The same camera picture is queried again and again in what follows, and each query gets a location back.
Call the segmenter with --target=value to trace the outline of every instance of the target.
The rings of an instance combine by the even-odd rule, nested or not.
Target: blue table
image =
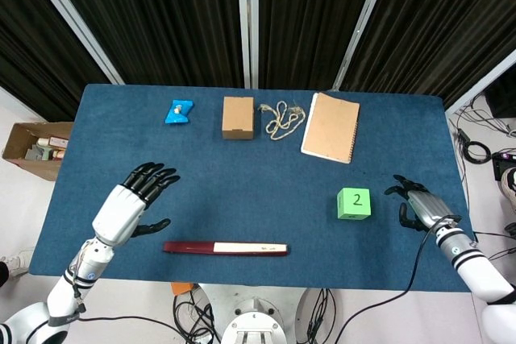
[[[279,142],[256,113],[252,141],[222,139],[224,96],[260,103],[295,102],[306,112],[313,92],[141,85],[89,85],[48,209],[31,273],[58,276],[83,241],[111,189],[149,160],[175,167],[181,180],[164,191],[144,218],[172,224],[132,239],[115,252],[104,277],[295,287],[403,289],[422,233],[402,228],[400,197],[384,190],[401,174],[425,184],[463,216],[464,193],[442,102],[437,97],[333,93],[359,102],[353,159],[340,164],[300,152],[303,124]],[[173,99],[192,99],[190,124],[164,124]],[[338,220],[342,187],[369,188],[372,216]],[[434,241],[427,244],[413,290],[466,292]],[[170,255],[168,240],[285,242],[284,258]]]

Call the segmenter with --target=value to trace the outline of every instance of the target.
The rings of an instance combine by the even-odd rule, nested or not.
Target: small brown box
[[[10,131],[2,158],[45,180],[55,181],[61,160],[25,160],[25,154],[32,144],[36,144],[39,137],[56,136],[69,139],[72,126],[73,122],[16,123]]]
[[[253,97],[225,97],[223,111],[223,138],[251,140],[254,124]]]

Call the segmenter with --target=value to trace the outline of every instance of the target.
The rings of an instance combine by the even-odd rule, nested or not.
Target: orange object
[[[172,287],[172,293],[174,296],[179,296],[180,294],[189,292],[194,288],[194,284],[190,282],[171,282],[170,286]]]

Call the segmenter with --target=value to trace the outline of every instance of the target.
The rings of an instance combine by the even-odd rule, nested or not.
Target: rope
[[[306,118],[305,111],[300,106],[293,106],[289,108],[285,101],[279,101],[276,105],[276,110],[274,110],[269,105],[261,104],[258,108],[261,112],[272,112],[274,114],[274,119],[267,124],[265,127],[265,131],[270,135],[271,140],[281,140],[294,132],[298,126],[300,126]],[[281,123],[283,118],[285,117],[285,113],[289,111],[289,119],[285,123]],[[290,126],[296,122],[296,125],[290,129]],[[277,136],[276,133],[280,130],[286,131],[283,135]]]

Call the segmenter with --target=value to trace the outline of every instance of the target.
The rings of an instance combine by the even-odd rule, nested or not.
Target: robotic arm
[[[482,313],[486,333],[496,343],[516,343],[516,287],[509,284],[476,244],[456,227],[460,217],[453,216],[440,197],[403,176],[394,175],[394,179],[402,186],[390,187],[385,194],[402,196],[417,216],[409,219],[406,204],[402,203],[399,211],[402,226],[435,232],[437,246],[460,278],[475,296],[488,304]]]
[[[66,339],[70,323],[86,311],[83,301],[112,260],[114,247],[170,224],[163,219],[139,225],[144,211],[180,178],[175,169],[163,167],[142,164],[114,187],[93,221],[95,237],[84,242],[46,303],[30,305],[0,324],[0,344],[61,344]]]

